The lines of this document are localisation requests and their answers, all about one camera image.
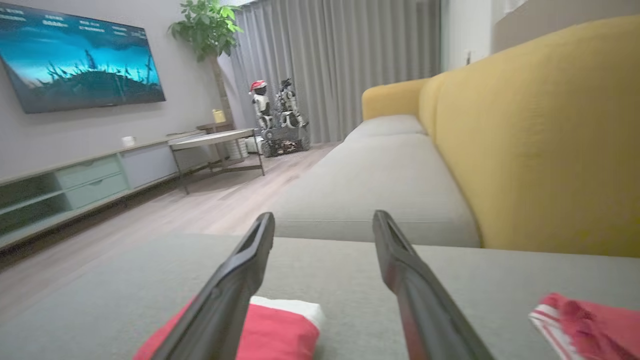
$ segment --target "yellow sofa backrest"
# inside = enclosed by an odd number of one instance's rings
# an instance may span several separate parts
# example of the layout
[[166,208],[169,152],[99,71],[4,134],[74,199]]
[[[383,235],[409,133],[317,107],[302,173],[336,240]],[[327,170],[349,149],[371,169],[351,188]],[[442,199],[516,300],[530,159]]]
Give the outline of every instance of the yellow sofa backrest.
[[640,257],[639,16],[573,26],[427,86],[421,121],[484,247]]

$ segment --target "sofa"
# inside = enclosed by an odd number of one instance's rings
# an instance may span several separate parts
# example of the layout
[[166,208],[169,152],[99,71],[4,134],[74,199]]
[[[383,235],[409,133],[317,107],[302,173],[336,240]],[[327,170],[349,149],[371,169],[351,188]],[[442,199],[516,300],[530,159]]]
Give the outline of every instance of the sofa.
[[273,205],[278,236],[640,257],[640,16],[367,90],[363,123]]
[[[0,322],[0,357],[130,359],[240,240],[170,234],[113,254]],[[557,358],[527,318],[550,292],[640,311],[640,288],[629,286],[637,282],[640,259],[415,249],[496,360]],[[397,300],[382,282],[371,242],[276,238],[258,295],[321,305],[326,323],[316,360],[408,359]]]

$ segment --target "gray sofa cushion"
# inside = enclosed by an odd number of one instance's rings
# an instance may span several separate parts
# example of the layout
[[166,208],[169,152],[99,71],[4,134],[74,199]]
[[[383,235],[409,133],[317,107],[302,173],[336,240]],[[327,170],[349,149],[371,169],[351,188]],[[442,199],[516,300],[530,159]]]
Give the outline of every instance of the gray sofa cushion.
[[344,140],[352,141],[373,136],[389,136],[401,134],[422,134],[426,132],[418,119],[413,115],[391,115],[376,117],[362,122]]
[[[240,241],[175,234],[98,266],[7,322],[2,359],[130,359],[195,296]],[[416,246],[496,360],[557,358],[527,319],[540,297],[640,310],[640,259]],[[316,302],[315,359],[407,359],[395,296],[373,243],[279,238],[259,295]]]
[[277,236],[373,241],[376,209],[387,210],[412,243],[480,247],[471,212],[425,135],[344,142],[269,210]]

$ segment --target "television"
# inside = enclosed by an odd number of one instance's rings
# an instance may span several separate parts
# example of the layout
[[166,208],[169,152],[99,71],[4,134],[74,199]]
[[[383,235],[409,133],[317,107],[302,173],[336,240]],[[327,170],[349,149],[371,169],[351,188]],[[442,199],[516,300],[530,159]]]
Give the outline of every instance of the television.
[[0,3],[0,59],[26,113],[166,100],[134,26]]

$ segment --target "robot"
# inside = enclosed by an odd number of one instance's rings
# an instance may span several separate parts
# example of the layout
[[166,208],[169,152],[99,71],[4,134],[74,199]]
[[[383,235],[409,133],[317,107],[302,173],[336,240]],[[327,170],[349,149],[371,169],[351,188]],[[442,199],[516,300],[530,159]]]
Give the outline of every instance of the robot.
[[280,123],[282,127],[295,129],[306,125],[302,119],[302,114],[298,110],[296,102],[296,93],[290,89],[293,84],[291,78],[283,80],[280,83],[280,92],[278,93],[278,103],[280,105]]
[[259,80],[251,84],[251,90],[249,94],[253,94],[253,108],[255,109],[255,116],[258,118],[258,123],[262,130],[268,130],[274,128],[273,116],[271,115],[271,103],[267,96],[267,82]]
[[283,80],[281,84],[276,102],[278,105],[275,110],[276,116],[271,114],[267,83],[256,81],[251,85],[253,107],[262,129],[260,135],[264,139],[261,149],[267,158],[307,151],[311,148],[307,131],[308,123],[304,122],[298,110],[296,94],[289,89],[292,86],[291,79]]

